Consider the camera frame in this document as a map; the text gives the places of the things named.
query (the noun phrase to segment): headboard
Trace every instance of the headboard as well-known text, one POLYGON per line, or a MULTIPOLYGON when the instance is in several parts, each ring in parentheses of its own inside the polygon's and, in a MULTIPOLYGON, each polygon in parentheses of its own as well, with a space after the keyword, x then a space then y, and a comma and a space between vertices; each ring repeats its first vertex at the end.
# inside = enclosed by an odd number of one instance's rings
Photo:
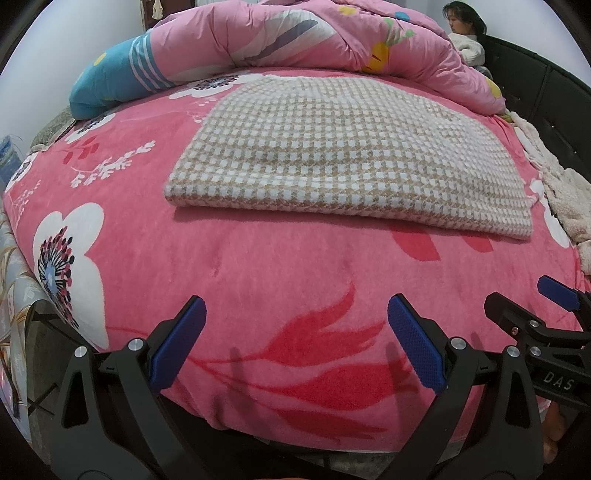
POLYGON ((486 66, 507 108, 531 122, 564 168, 591 181, 591 88, 532 51, 495 37, 485 42, 486 66))

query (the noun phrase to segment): checkered blanket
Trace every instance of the checkered blanket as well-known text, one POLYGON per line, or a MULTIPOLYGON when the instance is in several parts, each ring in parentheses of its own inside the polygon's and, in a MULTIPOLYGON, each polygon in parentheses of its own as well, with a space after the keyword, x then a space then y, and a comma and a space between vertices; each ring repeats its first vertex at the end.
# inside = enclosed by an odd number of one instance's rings
POLYGON ((532 232, 510 153, 479 121, 362 76, 278 77, 219 99, 165 186, 175 205, 532 232))

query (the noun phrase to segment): white sweater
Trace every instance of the white sweater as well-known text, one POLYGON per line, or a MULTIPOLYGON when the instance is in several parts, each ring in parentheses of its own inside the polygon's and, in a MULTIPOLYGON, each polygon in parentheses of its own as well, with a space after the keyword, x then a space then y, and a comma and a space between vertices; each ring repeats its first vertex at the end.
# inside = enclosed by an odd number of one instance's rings
POLYGON ((466 65, 469 67, 484 65, 484 47, 476 41, 475 35, 460 35, 457 33, 450 33, 449 39, 460 52, 462 57, 464 57, 466 65))

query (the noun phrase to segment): white stripe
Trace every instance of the white stripe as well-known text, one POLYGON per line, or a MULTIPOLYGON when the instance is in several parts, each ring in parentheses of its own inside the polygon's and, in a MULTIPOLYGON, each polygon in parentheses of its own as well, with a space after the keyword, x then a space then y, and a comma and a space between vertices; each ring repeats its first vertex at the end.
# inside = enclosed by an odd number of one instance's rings
POLYGON ((133 43, 131 44, 131 48, 129 49, 129 64, 131 65, 131 70, 133 71, 135 78, 137 79, 138 82, 140 82, 142 84, 142 86, 149 92, 155 93, 145 82, 144 80, 138 75, 137 70, 135 70, 135 66, 134 66, 134 59, 133 59, 133 52, 134 52, 134 44, 135 44, 135 40, 133 41, 133 43))
POLYGON ((160 85, 158 85, 158 83, 148 74, 148 72, 146 72, 144 65, 142 64, 142 58, 140 56, 139 53, 139 49, 140 49, 140 45, 141 44, 141 40, 139 40, 139 42, 137 42, 134 46, 135 46, 135 56, 138 60, 138 65, 139 68, 142 70, 142 73, 144 74, 144 78, 148 79, 150 82, 152 82, 152 85, 154 85, 154 88, 156 89, 156 91, 158 92, 159 90, 161 90, 160 85))
POLYGON ((165 78, 161 77, 160 75, 158 75, 158 73, 156 73, 156 70, 154 69, 154 66, 152 65, 152 62, 150 61, 150 55, 148 54, 148 36, 145 35, 144 36, 144 56, 146 59, 146 63, 148 64, 148 68, 150 68, 150 71, 152 72, 152 74, 154 75, 154 77, 162 82, 164 84, 165 87, 172 87, 174 86, 174 84, 170 83, 168 80, 166 80, 165 78))

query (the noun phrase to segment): white flower print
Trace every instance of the white flower print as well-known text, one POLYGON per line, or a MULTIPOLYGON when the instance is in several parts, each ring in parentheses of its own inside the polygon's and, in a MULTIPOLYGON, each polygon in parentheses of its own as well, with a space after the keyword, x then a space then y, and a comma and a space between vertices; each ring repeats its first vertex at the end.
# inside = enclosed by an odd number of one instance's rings
POLYGON ((530 183, 530 190, 538 194, 538 196, 540 197, 540 203, 544 207, 544 221, 554 241, 557 244, 559 244, 562 248, 571 247, 569 236, 562 228, 562 225, 560 225, 558 219, 554 215, 552 215, 552 211, 550 210, 550 204, 548 203, 548 199, 546 198, 544 184, 542 183, 542 181, 532 180, 530 183))
POLYGON ((24 176, 29 172, 29 170, 31 170, 31 166, 33 165, 33 162, 35 161, 35 159, 37 158, 37 156, 39 155, 39 151, 34 152, 32 154, 30 154, 27 158, 25 158, 25 160, 22 162, 21 166, 18 167, 18 170, 14 173, 14 175, 12 176, 12 178, 8 181, 8 185, 6 185, 6 190, 5 192, 9 191, 15 183, 18 183, 19 181, 21 181, 24 176))
POLYGON ((62 218, 51 212, 33 239, 35 276, 61 318, 92 345, 108 349, 105 298, 100 271, 85 253, 103 226, 97 203, 85 203, 62 218))
POLYGON ((66 137, 66 143, 71 144, 71 143, 75 142, 76 140, 81 139, 91 130, 96 130, 97 128, 102 127, 104 124, 110 122, 114 118, 115 118, 115 114, 110 113, 109 115, 99 116, 99 117, 95 118, 94 120, 90 120, 89 122, 84 124, 81 128, 79 128, 78 130, 74 130, 70 135, 68 135, 66 137))
POLYGON ((96 179, 100 179, 100 180, 108 179, 113 174, 113 172, 116 172, 119 170, 125 170, 127 167, 130 167, 131 164, 133 163, 133 160, 131 159, 131 157, 133 157, 139 153, 149 152, 150 150, 152 150, 152 148, 154 148, 155 144, 156 144, 156 142, 154 140, 152 140, 151 142, 148 142, 145 145, 142 145, 141 147, 136 148, 135 150, 131 150, 131 151, 126 152, 123 156, 119 157, 117 160, 115 160, 112 163, 109 163, 109 162, 111 162, 111 159, 113 157, 109 157, 106 160, 103 160, 100 164, 98 164, 95 167, 95 169, 92 171, 78 170, 76 168, 71 167, 72 170, 77 172, 77 174, 74 177, 74 179, 70 182, 70 187, 75 189, 80 184, 87 187, 92 182, 94 182, 96 179))
POLYGON ((253 82, 254 80, 259 80, 262 77, 262 73, 229 73, 227 75, 221 75, 219 77, 213 77, 210 79, 189 83, 189 85, 187 85, 189 88, 175 92, 168 98, 175 99, 187 95, 192 95, 194 98, 208 97, 210 95, 229 90, 234 85, 253 82))

